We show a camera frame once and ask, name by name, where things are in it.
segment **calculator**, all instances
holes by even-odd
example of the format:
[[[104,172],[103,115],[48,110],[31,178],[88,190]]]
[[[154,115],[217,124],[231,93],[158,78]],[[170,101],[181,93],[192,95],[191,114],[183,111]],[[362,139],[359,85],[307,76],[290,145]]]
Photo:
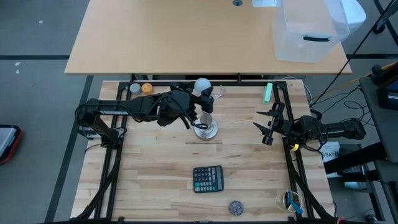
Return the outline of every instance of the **calculator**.
[[[222,190],[224,190],[224,175],[221,166],[193,169],[193,191],[195,193],[210,193]]]

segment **orange object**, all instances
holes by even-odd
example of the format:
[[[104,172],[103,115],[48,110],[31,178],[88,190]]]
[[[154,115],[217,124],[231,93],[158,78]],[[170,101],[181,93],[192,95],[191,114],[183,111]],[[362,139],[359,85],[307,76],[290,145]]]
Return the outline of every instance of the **orange object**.
[[[152,94],[154,88],[150,83],[145,83],[142,85],[141,90],[145,95],[150,95]]]

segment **clear plastic bin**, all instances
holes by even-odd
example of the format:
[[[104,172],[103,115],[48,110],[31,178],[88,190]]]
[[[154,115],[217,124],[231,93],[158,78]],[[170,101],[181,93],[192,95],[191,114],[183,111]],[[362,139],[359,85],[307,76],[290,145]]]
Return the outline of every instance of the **clear plastic bin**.
[[[349,35],[341,0],[277,0],[272,23],[275,56],[319,62]]]

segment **wooden tabletop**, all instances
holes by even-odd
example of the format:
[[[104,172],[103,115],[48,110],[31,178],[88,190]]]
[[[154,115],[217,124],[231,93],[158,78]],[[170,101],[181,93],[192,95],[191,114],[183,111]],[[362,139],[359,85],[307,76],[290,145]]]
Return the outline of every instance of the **wooden tabletop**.
[[[337,74],[337,44],[319,63],[274,55],[274,7],[232,0],[92,0],[68,61],[68,74]],[[344,74],[351,73],[347,66]]]
[[[309,114],[302,81],[287,82],[294,117]],[[117,86],[118,82],[104,82],[99,98],[114,100]],[[168,90],[169,87],[154,87],[154,93]],[[275,205],[277,194],[290,189],[282,138],[274,133],[272,146],[261,144],[261,132],[252,124],[266,125],[270,120],[256,113],[268,111],[273,104],[262,104],[263,92],[264,86],[226,86],[226,94],[215,100],[212,114],[220,130],[208,142],[199,140],[192,128],[186,130],[180,120],[161,128],[156,122],[136,123],[129,118],[113,218],[287,221],[293,214],[284,213]],[[103,119],[110,125],[111,116]],[[98,143],[99,140],[90,141],[89,146]],[[302,155],[310,190],[333,214],[333,200],[320,155],[306,150]],[[71,217],[82,212],[98,190],[104,157],[105,149],[99,146],[87,151]],[[215,165],[223,166],[224,191],[194,193],[192,169]],[[233,200],[243,203],[241,216],[229,213],[228,205]],[[107,201],[104,200],[103,215]]]

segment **black robotic arm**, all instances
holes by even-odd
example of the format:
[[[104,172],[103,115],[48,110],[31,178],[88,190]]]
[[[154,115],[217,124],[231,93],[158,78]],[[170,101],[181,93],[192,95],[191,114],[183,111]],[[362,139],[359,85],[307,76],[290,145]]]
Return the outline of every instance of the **black robotic arm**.
[[[167,126],[180,118],[187,129],[191,126],[206,129],[207,124],[195,124],[195,105],[204,112],[213,112],[213,87],[203,90],[201,96],[192,94],[193,83],[171,83],[170,91],[148,96],[138,96],[129,101],[90,99],[80,105],[75,116],[83,128],[91,128],[101,136],[103,147],[118,147],[120,133],[111,129],[101,119],[101,115],[131,116],[136,122],[157,121],[159,126]]]

